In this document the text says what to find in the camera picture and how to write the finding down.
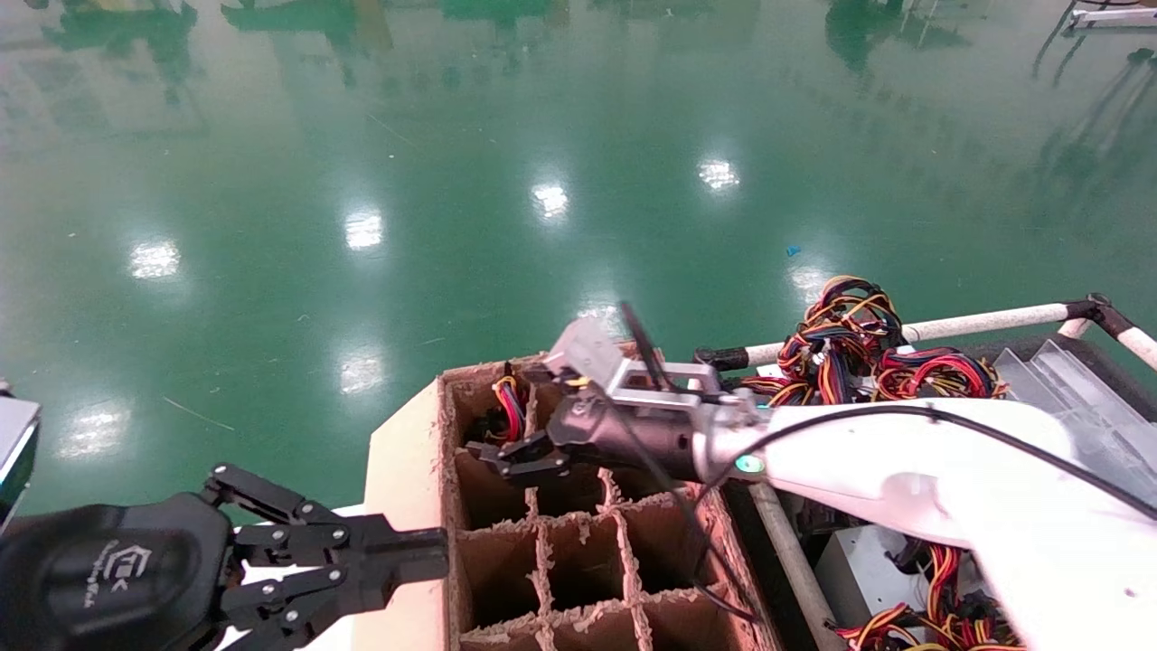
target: metal frame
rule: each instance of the metal frame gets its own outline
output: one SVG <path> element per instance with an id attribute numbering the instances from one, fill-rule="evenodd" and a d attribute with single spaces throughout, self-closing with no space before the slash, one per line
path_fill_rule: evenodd
<path id="1" fill-rule="evenodd" d="M 1093 27 L 1100 22 L 1111 21 L 1134 21 L 1137 19 L 1157 19 L 1157 9 L 1152 7 L 1137 7 L 1133 9 L 1105 9 L 1088 10 L 1075 9 L 1069 14 L 1069 29 L 1078 27 Z"/>
<path id="2" fill-rule="evenodd" d="M 915 343 L 1022 328 L 1025 325 L 1052 321 L 1061 323 L 1059 334 L 1074 340 L 1081 339 L 1089 331 L 1090 324 L 1096 323 L 1108 336 L 1141 358 L 1150 369 L 1157 371 L 1157 341 L 1137 328 L 1103 294 L 1089 294 L 1079 301 L 1034 304 L 909 323 L 904 325 L 902 332 L 908 342 Z M 737 371 L 774 364 L 782 348 L 782 342 L 736 349 L 702 348 L 695 352 L 695 360 L 710 364 L 718 371 Z"/>

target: robotic arm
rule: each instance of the robotic arm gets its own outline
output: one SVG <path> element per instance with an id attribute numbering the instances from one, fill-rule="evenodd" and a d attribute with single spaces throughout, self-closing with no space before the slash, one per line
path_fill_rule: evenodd
<path id="1" fill-rule="evenodd" d="M 236 532 L 218 510 L 272 523 Z M 444 577 L 444 530 L 346 518 L 239 468 L 200 495 L 91 505 L 15 520 L 0 545 L 0 650 L 300 649 L 339 619 L 378 611 L 397 586 Z M 241 585 L 251 567 L 314 568 Z"/>
<path id="2" fill-rule="evenodd" d="M 967 399 L 765 410 L 746 390 L 721 392 L 709 367 L 649 363 L 625 360 L 594 319 L 573 321 L 541 370 L 572 390 L 546 430 L 501 449 L 472 444 L 473 454 L 521 484 L 565 475 L 574 463 L 644 467 L 642 454 L 676 480 L 768 482 L 916 538 L 971 548 L 1034 651 L 1151 643 L 1154 510 L 1127 505 L 1032 454 L 1075 461 L 1064 429 L 1045 413 Z M 632 379 L 656 371 L 651 389 L 632 389 Z M 702 390 L 681 390 L 672 378 L 698 380 Z M 985 427 L 1012 441 L 978 431 Z"/>

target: metal pipe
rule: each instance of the metal pipe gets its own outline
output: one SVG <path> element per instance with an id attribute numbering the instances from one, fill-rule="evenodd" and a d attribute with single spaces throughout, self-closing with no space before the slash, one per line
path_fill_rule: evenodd
<path id="1" fill-rule="evenodd" d="M 1133 355 L 1140 357 L 1150 369 L 1157 371 L 1157 342 L 1144 331 L 1134 325 L 1133 328 L 1118 335 L 1117 341 L 1133 352 Z"/>
<path id="2" fill-rule="evenodd" d="M 1056 334 L 1070 340 L 1079 340 L 1089 332 L 1091 325 L 1092 320 L 1088 318 L 1069 318 L 1064 323 L 1061 323 L 1061 330 Z"/>
<path id="3" fill-rule="evenodd" d="M 783 512 L 783 505 L 780 504 L 775 490 L 767 484 L 754 484 L 750 491 L 751 498 L 756 502 L 759 519 L 764 521 L 764 528 L 767 530 L 767 535 L 772 539 L 772 547 L 775 548 L 775 554 L 779 555 L 780 563 L 783 564 L 783 572 L 788 577 L 796 601 L 799 602 L 804 622 L 808 624 L 808 630 L 811 631 L 811 637 L 816 641 L 816 646 L 819 651 L 847 651 L 847 642 L 824 626 L 824 622 L 835 621 L 832 607 L 827 605 L 827 598 L 819 589 L 816 572 L 808 564 L 808 557 L 804 556 L 803 548 L 799 547 L 795 528 L 788 520 L 787 513 Z"/>

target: red wire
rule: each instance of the red wire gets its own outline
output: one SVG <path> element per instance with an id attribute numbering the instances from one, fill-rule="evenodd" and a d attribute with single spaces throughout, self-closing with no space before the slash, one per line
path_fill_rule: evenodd
<path id="1" fill-rule="evenodd" d="M 506 410 L 507 413 L 507 421 L 510 422 L 510 430 L 507 434 L 507 441 L 511 443 L 516 442 L 518 441 L 518 435 L 522 431 L 522 428 L 519 427 L 518 423 L 518 412 L 514 408 L 513 405 L 510 405 L 510 402 L 507 400 L 506 394 L 503 394 L 502 391 L 499 391 L 499 402 L 502 404 L 502 409 Z"/>

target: green indicator light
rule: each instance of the green indicator light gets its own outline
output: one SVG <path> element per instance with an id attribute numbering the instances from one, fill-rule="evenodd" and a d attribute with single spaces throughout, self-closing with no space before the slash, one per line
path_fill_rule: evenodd
<path id="1" fill-rule="evenodd" d="M 738 468 L 740 473 L 762 473 L 764 461 L 754 454 L 744 454 L 739 459 L 735 460 L 735 467 Z"/>

